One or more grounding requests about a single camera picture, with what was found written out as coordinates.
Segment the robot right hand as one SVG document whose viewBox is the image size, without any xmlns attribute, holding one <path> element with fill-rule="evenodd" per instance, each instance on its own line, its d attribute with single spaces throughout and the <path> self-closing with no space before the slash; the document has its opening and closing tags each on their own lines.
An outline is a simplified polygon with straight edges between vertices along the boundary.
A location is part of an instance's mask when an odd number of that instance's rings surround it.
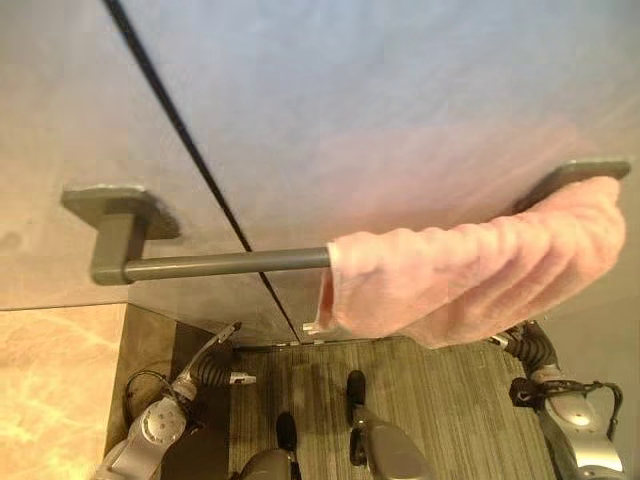
<svg viewBox="0 0 640 480">
<path fill-rule="evenodd" d="M 518 359 L 528 377 L 544 367 L 558 366 L 557 354 L 551 340 L 535 321 L 523 322 L 492 335 L 487 341 Z"/>
</svg>

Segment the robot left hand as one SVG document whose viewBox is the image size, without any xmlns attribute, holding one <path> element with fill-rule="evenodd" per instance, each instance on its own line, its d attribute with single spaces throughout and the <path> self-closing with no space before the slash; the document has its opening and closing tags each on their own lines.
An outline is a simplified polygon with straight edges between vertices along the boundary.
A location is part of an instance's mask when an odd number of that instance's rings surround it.
<svg viewBox="0 0 640 480">
<path fill-rule="evenodd" d="M 235 322 L 214 334 L 195 353 L 182 370 L 180 377 L 196 389 L 255 384 L 256 377 L 254 375 L 233 371 L 228 363 L 227 355 L 233 350 L 230 339 L 241 328 L 242 323 Z"/>
</svg>

